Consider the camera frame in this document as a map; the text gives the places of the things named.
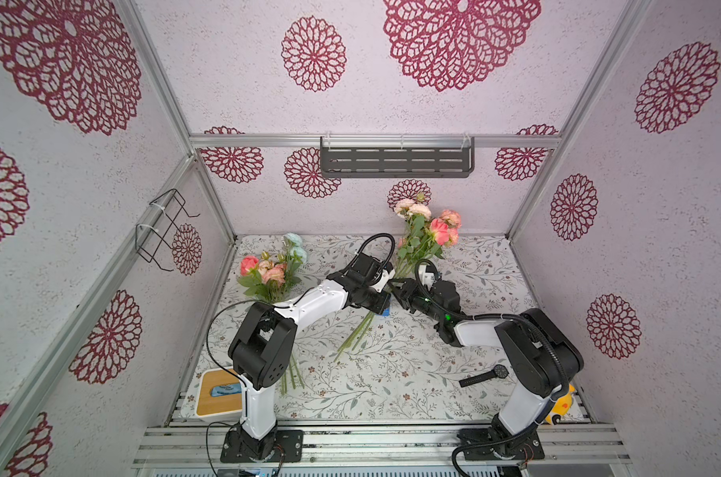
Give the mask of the pink rose bouquet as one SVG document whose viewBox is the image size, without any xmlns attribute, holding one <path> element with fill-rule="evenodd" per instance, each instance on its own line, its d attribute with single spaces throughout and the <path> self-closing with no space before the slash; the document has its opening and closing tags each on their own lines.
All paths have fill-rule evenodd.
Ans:
<svg viewBox="0 0 721 477">
<path fill-rule="evenodd" d="M 391 278 L 413 278 L 420 260 L 443 258 L 445 248 L 459 242 L 462 226 L 461 215 L 453 210 L 443 210 L 435 217 L 423 202 L 423 196 L 402 199 L 393 207 L 394 213 L 405 222 L 405 232 L 399 244 L 391 240 L 393 254 L 389 260 L 384 256 L 383 264 L 392 266 Z"/>
</svg>

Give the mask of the mixed pastel flower bouquet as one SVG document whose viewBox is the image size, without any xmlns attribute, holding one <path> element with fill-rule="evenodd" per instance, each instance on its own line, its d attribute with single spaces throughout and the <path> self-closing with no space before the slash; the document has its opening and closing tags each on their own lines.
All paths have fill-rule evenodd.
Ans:
<svg viewBox="0 0 721 477">
<path fill-rule="evenodd" d="M 260 256 L 245 256 L 236 281 L 245 288 L 246 296 L 275 304 L 287 300 L 302 282 L 299 272 L 307 261 L 303 239 L 297 234 L 286 234 L 278 254 L 265 250 Z"/>
</svg>

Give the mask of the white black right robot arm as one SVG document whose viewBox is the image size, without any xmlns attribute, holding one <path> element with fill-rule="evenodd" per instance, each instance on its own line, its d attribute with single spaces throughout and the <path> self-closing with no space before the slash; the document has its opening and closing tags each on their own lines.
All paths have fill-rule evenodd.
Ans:
<svg viewBox="0 0 721 477">
<path fill-rule="evenodd" d="M 555 403 L 566 396 L 570 380 L 583 369 L 577 349 L 538 308 L 521 314 L 468 315 L 461 308 L 456 284 L 416 278 L 394 279 L 391 292 L 400 306 L 435 321 L 440 339 L 456 348 L 503 349 L 517 383 L 493 420 L 502 438 L 536 429 Z"/>
</svg>

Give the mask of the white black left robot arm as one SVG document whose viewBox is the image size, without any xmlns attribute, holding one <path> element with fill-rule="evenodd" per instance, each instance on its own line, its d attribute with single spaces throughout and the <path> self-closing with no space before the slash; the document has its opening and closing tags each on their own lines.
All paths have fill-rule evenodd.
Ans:
<svg viewBox="0 0 721 477">
<path fill-rule="evenodd" d="M 276 427 L 275 385 L 287 371 L 298 332 L 348 306 L 382 312 L 389 303 L 383 288 L 394 276 L 386 268 L 378 282 L 356 284 L 334 273 L 302 297 L 250 307 L 228 349 L 244 389 L 240 423 L 249 437 L 261 440 Z"/>
</svg>

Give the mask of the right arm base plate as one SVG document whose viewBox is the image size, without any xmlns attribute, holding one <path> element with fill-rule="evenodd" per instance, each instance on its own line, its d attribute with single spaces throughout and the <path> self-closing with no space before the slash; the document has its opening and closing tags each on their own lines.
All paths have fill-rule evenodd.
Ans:
<svg viewBox="0 0 721 477">
<path fill-rule="evenodd" d="M 533 425 L 517 435 L 508 435 L 498 427 L 461 429 L 457 437 L 465 447 L 463 455 L 467 461 L 542 460 L 545 452 L 537 429 L 538 426 Z"/>
</svg>

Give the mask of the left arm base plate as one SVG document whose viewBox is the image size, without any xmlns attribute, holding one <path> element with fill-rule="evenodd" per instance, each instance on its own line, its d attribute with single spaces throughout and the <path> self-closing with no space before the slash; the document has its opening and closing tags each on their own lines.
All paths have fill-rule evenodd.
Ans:
<svg viewBox="0 0 721 477">
<path fill-rule="evenodd" d="M 304 433 L 301 430 L 271 430 L 255 439 L 238 425 L 225 435 L 221 463 L 294 463 L 302 460 Z"/>
</svg>

